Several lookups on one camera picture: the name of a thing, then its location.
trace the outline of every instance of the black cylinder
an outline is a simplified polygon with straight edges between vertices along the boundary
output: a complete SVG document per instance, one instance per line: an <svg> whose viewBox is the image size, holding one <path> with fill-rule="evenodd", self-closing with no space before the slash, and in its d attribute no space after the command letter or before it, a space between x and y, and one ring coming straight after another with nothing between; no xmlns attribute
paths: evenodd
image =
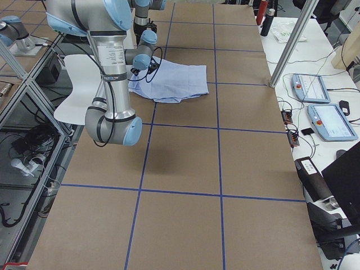
<svg viewBox="0 0 360 270"><path fill-rule="evenodd" d="M272 20L274 19L274 14L275 14L275 10L273 8L270 8L268 13L265 16L265 20L264 20L264 23L263 23L263 28L262 28L261 33L260 33L260 35L262 35L263 37L266 37L268 35L268 33L269 33Z"/></svg>

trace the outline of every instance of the brown table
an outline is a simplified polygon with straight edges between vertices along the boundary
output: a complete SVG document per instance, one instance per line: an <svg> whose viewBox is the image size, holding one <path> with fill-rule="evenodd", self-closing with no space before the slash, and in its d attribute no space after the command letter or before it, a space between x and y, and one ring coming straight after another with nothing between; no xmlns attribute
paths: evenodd
<svg viewBox="0 0 360 270"><path fill-rule="evenodd" d="M165 58L209 94L131 94L135 146L83 132L29 270L322 269L251 7L168 4Z"/></svg>

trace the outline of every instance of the white sticker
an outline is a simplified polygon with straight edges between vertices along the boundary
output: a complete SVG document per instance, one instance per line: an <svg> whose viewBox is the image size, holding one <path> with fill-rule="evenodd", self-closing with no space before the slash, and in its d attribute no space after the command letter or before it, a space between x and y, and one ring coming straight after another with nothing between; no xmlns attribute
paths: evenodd
<svg viewBox="0 0 360 270"><path fill-rule="evenodd" d="M123 46L97 46L100 65L116 66L125 65L125 53Z"/></svg>
<svg viewBox="0 0 360 270"><path fill-rule="evenodd" d="M317 173L314 165L310 162L310 160L303 160L301 161L301 163L303 164L305 170L308 172L308 174L314 174Z"/></svg>

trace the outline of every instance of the white desk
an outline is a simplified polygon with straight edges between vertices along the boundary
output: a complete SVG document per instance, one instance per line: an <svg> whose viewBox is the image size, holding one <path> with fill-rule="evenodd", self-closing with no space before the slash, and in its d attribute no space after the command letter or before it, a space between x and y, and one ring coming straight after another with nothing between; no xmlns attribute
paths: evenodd
<svg viewBox="0 0 360 270"><path fill-rule="evenodd" d="M284 23L288 21L296 21L296 18L283 18L276 17L274 18L273 24L275 23ZM315 19L310 19L303 35L307 38L304 42L299 42L295 48L295 51L292 54L289 62L294 61L304 61L304 60L319 60L323 57L330 55L326 59L322 59L316 62L295 62L293 64L288 64L276 85L276 95L279 97L279 100L282 98L291 103L292 108L300 108L301 103L291 99L287 95L287 90L289 90L289 95L295 98L295 95L290 86L290 80L293 73L307 73L307 74L319 74L319 75L331 75L337 74L343 70L334 69L331 65L331 60L335 56L335 52L333 51L331 44L327 40L324 35L322 29ZM262 37L262 43L264 47L264 51L266 53L266 58L268 61L268 66L271 74L273 73L276 64L272 64L270 62L278 62L282 51L285 48L286 43L278 43L275 36L272 34L271 30L267 37ZM334 88L356 88L353 83L351 77L348 73L344 72L334 76L324 76L324 83L328 89ZM350 106L350 115L348 116L349 120L357 119L360 117L360 106L358 105L360 102L360 94L356 91L350 92L340 92L340 91L331 91L329 92L331 103L338 104L340 100L346 100L349 102ZM292 119L294 124L299 128L299 130L304 128L312 127L311 121L307 114L307 105L308 103L304 103L305 108L302 110L295 110L292 112ZM279 103L280 109L282 109L283 102ZM284 109L289 109L290 106L288 104L284 104ZM360 134L360 125L355 126L354 130ZM316 167L319 171L322 171L325 167L327 167L330 163L335 160L336 151L339 149L348 150L353 145L355 145L358 141L353 142L324 142L321 138L313 134L312 135L315 141L316 153L312 158ZM305 138L311 145L313 145L312 140L309 136L302 136ZM310 156L311 148L310 146L300 139L300 146L295 147L292 153L294 160L303 158L305 156ZM319 249L321 253L321 259L324 269L329 269L329 267L333 263L338 263L335 260L327 260L323 255L322 251ZM360 254L347 255L341 265L341 270L358 270L360 266Z"/></svg>

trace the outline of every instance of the folded cloth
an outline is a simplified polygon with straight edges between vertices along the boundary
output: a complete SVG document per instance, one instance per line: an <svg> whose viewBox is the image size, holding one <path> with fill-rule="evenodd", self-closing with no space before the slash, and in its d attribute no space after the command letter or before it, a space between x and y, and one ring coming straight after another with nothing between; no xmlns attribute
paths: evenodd
<svg viewBox="0 0 360 270"><path fill-rule="evenodd" d="M146 73L147 70L143 70L138 76L133 75L131 80L141 79ZM147 80L151 80L154 74L155 72L148 75ZM150 83L146 79L129 81L129 91L162 103L179 103L186 98L200 97L209 93L206 66L187 66L162 60Z"/></svg>

